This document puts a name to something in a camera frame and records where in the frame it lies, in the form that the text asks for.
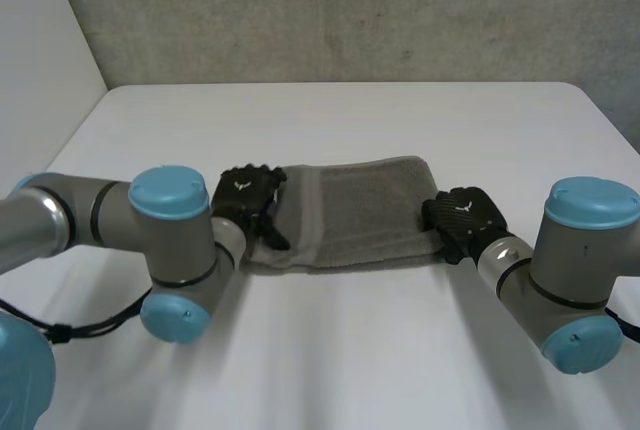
gray wall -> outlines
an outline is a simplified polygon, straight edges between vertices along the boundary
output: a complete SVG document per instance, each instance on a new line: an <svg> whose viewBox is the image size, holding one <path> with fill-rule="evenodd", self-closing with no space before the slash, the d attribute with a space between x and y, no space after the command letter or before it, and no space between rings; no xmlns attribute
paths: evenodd
<svg viewBox="0 0 640 430"><path fill-rule="evenodd" d="M556 80L640 148L640 0L70 0L110 87Z"/></svg>

concrete wall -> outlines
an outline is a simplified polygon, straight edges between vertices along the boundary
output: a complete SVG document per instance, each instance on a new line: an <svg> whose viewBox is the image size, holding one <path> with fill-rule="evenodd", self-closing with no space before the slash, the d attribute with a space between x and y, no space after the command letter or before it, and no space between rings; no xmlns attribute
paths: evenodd
<svg viewBox="0 0 640 430"><path fill-rule="evenodd" d="M110 87L557 80L640 148L640 0L70 1Z"/></svg>
<svg viewBox="0 0 640 430"><path fill-rule="evenodd" d="M51 163L106 91L67 0L0 0L0 198Z"/></svg>

silver cylinder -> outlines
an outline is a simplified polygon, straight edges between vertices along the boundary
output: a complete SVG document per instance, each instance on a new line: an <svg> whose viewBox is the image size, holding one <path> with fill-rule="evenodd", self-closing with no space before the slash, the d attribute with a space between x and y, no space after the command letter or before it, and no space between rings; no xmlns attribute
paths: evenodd
<svg viewBox="0 0 640 430"><path fill-rule="evenodd" d="M0 200L0 274L56 255L68 241L64 209L46 192L23 188Z"/></svg>
<svg viewBox="0 0 640 430"><path fill-rule="evenodd" d="M518 237L500 238L484 249L478 260L478 273L484 282L497 292L504 272L524 259L530 259L533 250Z"/></svg>

black cable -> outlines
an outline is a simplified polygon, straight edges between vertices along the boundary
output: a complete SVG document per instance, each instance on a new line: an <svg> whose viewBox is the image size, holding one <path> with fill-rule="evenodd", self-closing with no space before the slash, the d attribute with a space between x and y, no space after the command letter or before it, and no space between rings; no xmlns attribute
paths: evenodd
<svg viewBox="0 0 640 430"><path fill-rule="evenodd" d="M150 292L151 289L147 290L144 295L116 315L113 315L102 322L82 325L80 327L72 327L71 325L61 323L51 325L49 323L42 322L27 315L2 299L0 299L0 309L29 322L34 327L41 329L45 338L49 340L52 345L56 345L58 343L67 343L74 338L95 338L113 332L117 328L121 327L127 320L140 314L142 302L144 302L144 299Z"/></svg>

black band on joint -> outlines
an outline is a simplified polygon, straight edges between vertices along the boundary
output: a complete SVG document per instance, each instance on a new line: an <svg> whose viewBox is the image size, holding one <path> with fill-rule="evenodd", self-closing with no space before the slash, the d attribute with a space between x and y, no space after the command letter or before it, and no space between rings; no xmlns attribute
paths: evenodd
<svg viewBox="0 0 640 430"><path fill-rule="evenodd" d="M104 240L102 240L102 236L100 235L100 227L98 225L98 219L100 218L100 207L102 206L102 202L107 196L107 193L109 193L109 190L115 187L118 183L120 182L113 181L107 183L104 187L102 187L96 195L96 198L93 201L93 205L91 206L89 228L91 229L91 236L93 237L93 240L101 247L104 247Z"/></svg>
<svg viewBox="0 0 640 430"><path fill-rule="evenodd" d="M156 283L158 285L160 285L161 287L165 287L165 288L184 288L184 287L190 287L191 285L197 285L198 283L206 280L207 278L209 278L213 272L216 270L216 266L218 265L218 259L216 259L215 262L213 262L213 265L211 265L211 268L209 268L209 270L207 270L206 272L204 272L202 275L200 275L199 277L196 277L192 280L187 280L184 282L165 282L163 280L159 280L157 278L155 278L153 275L151 275L151 280L153 281L153 283Z"/></svg>
<svg viewBox="0 0 640 430"><path fill-rule="evenodd" d="M565 307L576 308L578 310L598 310L599 308L604 308L607 306L607 302L609 300L603 300L601 302L576 302L574 300L568 300L566 298L559 297L554 295L553 293L545 290L540 285L536 283L531 274L529 274L529 283L533 287L533 289L542 295L547 300L551 300L553 303L557 303L558 305L563 305Z"/></svg>
<svg viewBox="0 0 640 430"><path fill-rule="evenodd" d="M502 275L500 275L500 278L498 279L498 283L496 284L496 296L498 297L498 300L500 300L500 292L502 291L502 285L504 285L504 282L507 280L507 277L511 275L513 272L515 272L517 269L522 267L523 265L526 265L527 263L531 263L530 258L525 258L523 260L520 260L514 263L513 265L511 265L504 272L502 272Z"/></svg>
<svg viewBox="0 0 640 430"><path fill-rule="evenodd" d="M62 211L67 217L67 222L69 223L69 240L67 241L67 244L65 245L64 250L70 249L76 240L76 219L73 216L73 211L71 210L71 207L60 195L58 195L56 192L54 192L50 188L41 187L41 186L33 186L31 188L36 188L38 190L43 191L44 193L49 195L51 198L53 198L58 203L58 205L60 205L60 207L62 208Z"/></svg>
<svg viewBox="0 0 640 430"><path fill-rule="evenodd" d="M231 261L231 265L233 266L233 268L236 268L236 261L233 258L233 255L231 255L231 252L227 250L227 247L216 242L216 250L222 250L227 258L229 258L229 260Z"/></svg>

